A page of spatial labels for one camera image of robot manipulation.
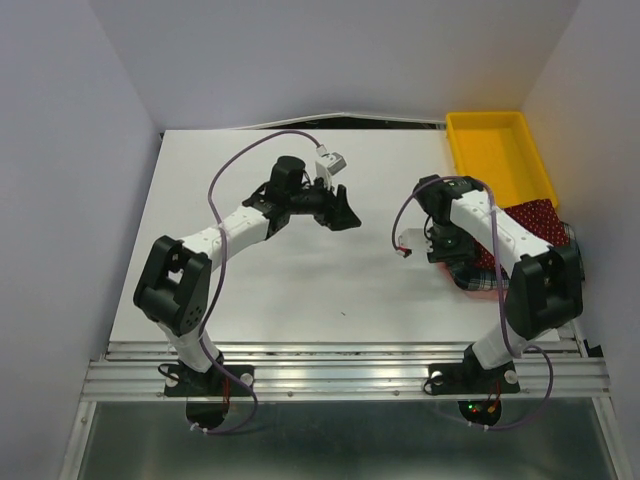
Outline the red polka dot skirt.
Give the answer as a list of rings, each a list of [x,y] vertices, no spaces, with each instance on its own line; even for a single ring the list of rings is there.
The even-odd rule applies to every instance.
[[[550,199],[532,200],[503,211],[537,237],[553,246],[571,244],[572,230],[557,215]]]

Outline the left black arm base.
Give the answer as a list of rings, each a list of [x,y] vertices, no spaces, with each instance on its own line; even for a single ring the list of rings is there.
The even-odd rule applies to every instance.
[[[193,430],[205,434],[225,434],[240,429],[252,419],[257,410],[257,397],[253,390],[255,369],[252,365],[224,366],[220,356],[218,365],[200,373],[184,362],[161,363],[157,372],[164,379],[163,395],[167,398],[184,399],[185,416]],[[225,426],[231,413],[232,401],[250,399],[249,416],[235,425]]]

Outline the aluminium rail frame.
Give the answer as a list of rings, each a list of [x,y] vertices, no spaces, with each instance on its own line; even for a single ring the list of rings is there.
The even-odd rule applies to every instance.
[[[157,372],[173,352],[124,296],[90,364],[64,479],[630,479],[605,361],[575,328],[519,360],[493,432],[428,396],[433,365],[460,357],[454,325],[432,342],[228,342],[254,369],[260,407],[229,436],[191,432],[185,398]]]

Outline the pink skirt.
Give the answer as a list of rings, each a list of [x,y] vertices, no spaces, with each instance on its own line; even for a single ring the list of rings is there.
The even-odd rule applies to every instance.
[[[473,298],[473,299],[491,300],[491,301],[497,301],[499,299],[498,287],[497,287],[496,290],[493,290],[493,291],[464,291],[464,290],[458,288],[454,284],[451,276],[446,272],[446,269],[445,269],[445,265],[446,264],[447,263],[437,263],[436,267],[453,284],[453,286],[455,288],[457,288],[458,290],[460,290],[463,293],[465,293],[468,297]]]

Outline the plaid skirt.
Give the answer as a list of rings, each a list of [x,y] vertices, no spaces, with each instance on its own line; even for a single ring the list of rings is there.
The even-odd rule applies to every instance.
[[[576,234],[568,223],[562,222],[561,225],[568,237],[569,246],[578,256],[581,281],[585,282],[584,263]],[[493,291],[497,289],[494,269],[477,267],[466,262],[446,264],[445,269],[451,276],[454,284],[464,291]]]

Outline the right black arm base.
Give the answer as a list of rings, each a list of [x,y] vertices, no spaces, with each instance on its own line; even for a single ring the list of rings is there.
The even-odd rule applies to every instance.
[[[495,427],[502,415],[502,396],[521,391],[512,361],[485,370],[472,347],[458,362],[432,363],[422,390],[429,396],[457,395],[463,419],[472,425]]]

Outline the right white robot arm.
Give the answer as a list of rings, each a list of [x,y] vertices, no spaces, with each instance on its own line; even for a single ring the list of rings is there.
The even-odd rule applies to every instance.
[[[413,194],[434,227],[455,227],[494,257],[499,323],[471,345],[470,359],[460,366],[463,384],[482,390],[495,380],[496,368],[583,313],[581,260],[573,248],[527,230],[472,177],[423,177]]]

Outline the yellow plastic bin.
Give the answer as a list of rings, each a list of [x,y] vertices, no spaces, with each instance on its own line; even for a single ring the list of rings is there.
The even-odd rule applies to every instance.
[[[503,209],[558,198],[525,116],[519,111],[451,112],[446,136],[453,168],[486,183]]]

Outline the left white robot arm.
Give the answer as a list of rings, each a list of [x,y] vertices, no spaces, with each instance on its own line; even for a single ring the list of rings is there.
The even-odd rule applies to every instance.
[[[269,180],[220,224],[181,239],[164,235],[153,243],[133,302],[164,332],[199,393],[213,393],[222,384],[221,354],[204,327],[212,273],[224,273],[233,256],[273,237],[294,215],[309,215],[331,231],[360,227],[345,186],[333,183],[345,166],[341,155],[326,153],[309,181],[301,159],[281,156]]]

